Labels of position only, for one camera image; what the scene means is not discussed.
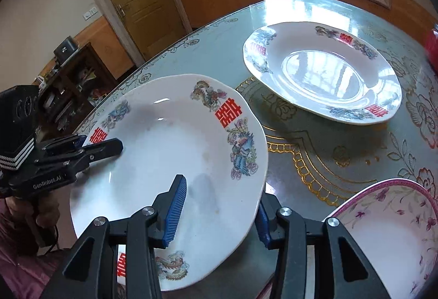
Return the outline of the person's left hand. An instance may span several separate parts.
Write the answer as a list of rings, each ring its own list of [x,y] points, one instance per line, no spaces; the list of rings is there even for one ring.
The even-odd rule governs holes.
[[[6,204],[15,219],[24,220],[40,248],[57,243],[56,224],[60,212],[59,202],[52,193],[32,200],[8,197]]]

